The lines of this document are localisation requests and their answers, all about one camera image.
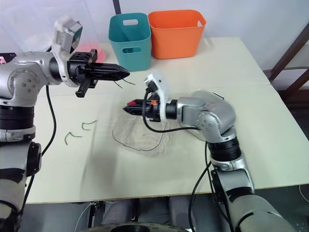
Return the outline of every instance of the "bin handle hole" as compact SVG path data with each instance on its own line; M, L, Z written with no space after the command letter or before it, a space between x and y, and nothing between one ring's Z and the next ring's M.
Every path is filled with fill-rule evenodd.
M122 23L124 24L124 26L130 26L130 25L137 25L139 22L137 19L128 19L122 21Z
M139 53L141 52L141 47L125 47L122 49L123 53Z

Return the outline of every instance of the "teal bin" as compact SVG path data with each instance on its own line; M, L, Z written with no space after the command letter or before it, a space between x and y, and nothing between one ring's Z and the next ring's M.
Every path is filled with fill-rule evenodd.
M109 39L121 66L129 71L151 65L151 32L147 15L117 14L111 17Z

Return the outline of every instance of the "white table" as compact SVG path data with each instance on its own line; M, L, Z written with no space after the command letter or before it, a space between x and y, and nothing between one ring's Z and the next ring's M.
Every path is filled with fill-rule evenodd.
M255 187L308 183L309 142L277 92L238 38L202 42L193 58L155 60L173 98L206 88L226 97L236 110L236 129ZM115 62L109 45L106 62ZM100 82L84 99L65 85L51 87L57 117L56 138L36 175L29 203L78 202L115 198L187 194L205 168L204 143L186 131L169 135L169 148L156 157L129 152L112 138L122 106L144 95L151 70L133 72L128 81ZM35 108L36 142L45 146L52 133L44 90ZM81 128L82 122L98 120ZM82 138L68 139L71 131ZM210 192L205 178L197 192Z

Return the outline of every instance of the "clear plastic bag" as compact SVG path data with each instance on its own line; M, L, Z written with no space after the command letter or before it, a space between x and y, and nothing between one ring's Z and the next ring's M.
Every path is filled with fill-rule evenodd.
M169 123L147 121L149 126L156 130L169 129ZM144 125L141 116L132 116L122 113L117 120L112 136L130 151L154 156L161 153L168 140L168 133L152 132Z

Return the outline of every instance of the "wooden frame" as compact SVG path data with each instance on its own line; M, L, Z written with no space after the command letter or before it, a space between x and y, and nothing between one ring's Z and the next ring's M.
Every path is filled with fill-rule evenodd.
M265 74L273 82L282 70L303 69L303 67L286 68L290 61L296 56L301 48L309 40L309 23L305 26L289 49L271 70L265 70ZM309 69L307 69L296 81L286 90L278 91L282 100L289 108L309 107L309 89L299 90L309 80Z

